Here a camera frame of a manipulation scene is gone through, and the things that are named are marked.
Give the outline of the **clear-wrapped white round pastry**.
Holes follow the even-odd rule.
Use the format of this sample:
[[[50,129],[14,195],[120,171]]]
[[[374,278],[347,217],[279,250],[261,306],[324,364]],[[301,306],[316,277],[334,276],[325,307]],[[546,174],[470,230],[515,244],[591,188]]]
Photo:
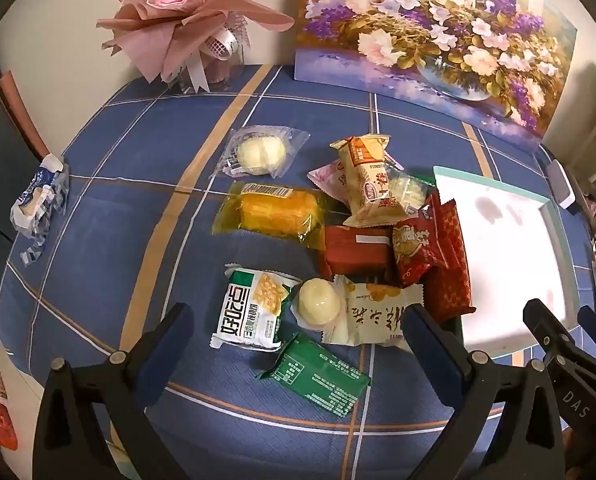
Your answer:
[[[280,178],[309,139],[306,131],[286,126],[255,125],[232,130],[214,172],[233,179]]]

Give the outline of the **pink flower bouquet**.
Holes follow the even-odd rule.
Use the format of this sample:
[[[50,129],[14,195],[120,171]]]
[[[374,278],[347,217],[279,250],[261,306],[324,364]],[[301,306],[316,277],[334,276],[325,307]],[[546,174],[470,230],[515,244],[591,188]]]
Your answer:
[[[246,44],[247,23],[273,32],[292,28],[293,18],[252,0],[117,0],[112,18],[98,28],[112,38],[102,44],[122,52],[152,82],[187,73],[195,91],[210,89],[210,72],[222,70]]]

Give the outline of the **dark green snack packet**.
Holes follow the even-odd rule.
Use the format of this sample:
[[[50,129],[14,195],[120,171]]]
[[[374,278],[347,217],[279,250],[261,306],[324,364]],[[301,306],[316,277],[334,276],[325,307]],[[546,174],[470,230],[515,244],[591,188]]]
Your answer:
[[[293,333],[260,380],[273,379],[338,417],[345,418],[371,385],[371,378],[304,333]]]

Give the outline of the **white teal-rimmed tray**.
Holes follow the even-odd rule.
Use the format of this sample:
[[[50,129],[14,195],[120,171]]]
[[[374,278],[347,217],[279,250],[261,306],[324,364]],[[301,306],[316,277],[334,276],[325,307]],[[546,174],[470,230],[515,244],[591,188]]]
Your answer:
[[[538,299],[566,328],[578,325],[578,284],[552,201],[517,186],[435,166],[442,203],[455,200],[476,312],[462,317],[469,350],[492,358],[535,344],[522,311]]]

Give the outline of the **white rectangular device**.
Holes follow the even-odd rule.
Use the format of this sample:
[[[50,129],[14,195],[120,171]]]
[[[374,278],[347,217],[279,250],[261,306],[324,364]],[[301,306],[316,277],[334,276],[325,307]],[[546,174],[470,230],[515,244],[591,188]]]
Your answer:
[[[572,207],[576,202],[575,192],[567,171],[558,160],[554,159],[546,166],[546,177],[556,203],[563,209]]]

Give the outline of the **crumpled blue white wrapper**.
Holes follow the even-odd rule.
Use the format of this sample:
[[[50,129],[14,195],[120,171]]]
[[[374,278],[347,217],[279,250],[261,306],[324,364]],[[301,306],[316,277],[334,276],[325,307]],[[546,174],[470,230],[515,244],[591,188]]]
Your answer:
[[[69,165],[54,154],[47,154],[25,191],[10,207],[13,228],[30,240],[30,245],[20,253],[24,266],[30,266],[42,256],[52,219],[55,214],[66,212],[69,192]]]

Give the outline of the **cream jelly cup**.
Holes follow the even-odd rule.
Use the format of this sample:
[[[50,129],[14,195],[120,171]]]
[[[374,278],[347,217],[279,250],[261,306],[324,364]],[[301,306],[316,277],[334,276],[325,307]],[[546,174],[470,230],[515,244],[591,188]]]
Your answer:
[[[343,300],[333,282],[311,278],[298,287],[291,312],[300,327],[321,332],[340,318]]]

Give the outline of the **floral canvas painting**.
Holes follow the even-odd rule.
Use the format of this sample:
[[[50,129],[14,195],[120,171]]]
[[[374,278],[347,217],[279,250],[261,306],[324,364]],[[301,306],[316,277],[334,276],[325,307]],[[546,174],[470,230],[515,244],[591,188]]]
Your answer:
[[[535,148],[575,39],[547,0],[299,0],[295,76],[411,102]]]

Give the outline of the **long red snack packet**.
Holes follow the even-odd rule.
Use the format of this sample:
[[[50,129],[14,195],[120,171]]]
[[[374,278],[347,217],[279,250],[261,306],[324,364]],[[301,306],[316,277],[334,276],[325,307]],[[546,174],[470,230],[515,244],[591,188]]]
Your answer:
[[[443,324],[476,312],[472,304],[471,282],[462,227],[456,200],[439,205],[439,242],[446,263],[426,274],[425,307],[435,322]]]

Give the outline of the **red rectangular snack bar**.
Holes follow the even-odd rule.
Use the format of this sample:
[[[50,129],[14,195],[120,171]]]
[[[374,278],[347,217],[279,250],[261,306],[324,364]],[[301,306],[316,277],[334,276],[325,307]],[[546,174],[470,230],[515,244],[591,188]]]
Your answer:
[[[393,268],[392,229],[327,226],[324,249],[319,253],[323,278],[345,275],[386,280]]]

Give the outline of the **green white cracker packet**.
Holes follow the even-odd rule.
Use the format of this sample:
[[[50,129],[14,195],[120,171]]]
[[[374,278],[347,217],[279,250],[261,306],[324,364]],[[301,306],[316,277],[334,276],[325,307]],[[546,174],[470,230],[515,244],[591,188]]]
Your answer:
[[[294,276],[231,264],[217,327],[210,347],[225,344],[246,350],[275,352],[281,348],[281,315],[301,284]]]

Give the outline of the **green-edged clear round cookie pack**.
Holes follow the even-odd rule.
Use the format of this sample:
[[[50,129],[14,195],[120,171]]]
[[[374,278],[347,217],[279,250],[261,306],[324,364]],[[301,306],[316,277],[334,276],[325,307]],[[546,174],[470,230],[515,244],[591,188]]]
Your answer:
[[[390,192],[406,214],[411,214],[424,206],[429,193],[435,188],[432,184],[406,174],[392,162],[386,163],[386,170]]]

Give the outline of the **red snack packet with picture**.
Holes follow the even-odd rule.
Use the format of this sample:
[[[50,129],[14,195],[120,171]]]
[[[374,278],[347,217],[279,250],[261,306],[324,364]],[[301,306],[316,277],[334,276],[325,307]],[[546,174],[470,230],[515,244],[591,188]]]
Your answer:
[[[448,269],[453,249],[441,235],[440,200],[432,192],[424,206],[399,221],[392,231],[398,277],[404,287],[419,282],[432,268]]]

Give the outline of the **pink snack packet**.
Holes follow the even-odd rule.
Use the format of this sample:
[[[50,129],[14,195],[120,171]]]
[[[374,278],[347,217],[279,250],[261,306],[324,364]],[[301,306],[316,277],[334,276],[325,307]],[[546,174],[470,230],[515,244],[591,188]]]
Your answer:
[[[329,197],[348,206],[349,194],[347,180],[345,180],[345,167],[340,159],[309,171],[307,178]]]

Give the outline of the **yellow cake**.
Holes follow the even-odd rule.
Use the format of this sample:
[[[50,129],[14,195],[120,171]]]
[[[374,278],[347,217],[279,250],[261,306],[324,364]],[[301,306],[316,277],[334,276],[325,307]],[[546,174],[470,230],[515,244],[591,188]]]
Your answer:
[[[313,188],[236,181],[214,218],[211,232],[248,231],[323,250],[329,206],[328,197]]]

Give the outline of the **beige orange snack packet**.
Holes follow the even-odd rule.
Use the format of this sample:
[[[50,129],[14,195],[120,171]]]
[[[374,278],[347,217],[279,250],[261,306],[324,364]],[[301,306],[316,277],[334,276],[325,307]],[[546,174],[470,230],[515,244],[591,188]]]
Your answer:
[[[329,144],[345,167],[351,211],[345,226],[394,226],[409,215],[390,192],[386,170],[389,141],[390,136],[368,133]]]

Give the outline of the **white packet with orange print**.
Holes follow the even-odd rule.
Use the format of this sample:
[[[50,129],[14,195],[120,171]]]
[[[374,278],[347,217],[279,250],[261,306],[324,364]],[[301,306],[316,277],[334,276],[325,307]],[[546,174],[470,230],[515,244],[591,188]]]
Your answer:
[[[424,304],[424,286],[405,288],[354,283],[336,275],[334,284],[341,298],[341,311],[322,333],[324,344],[357,347],[379,344],[411,351],[401,329],[404,311],[412,304]]]

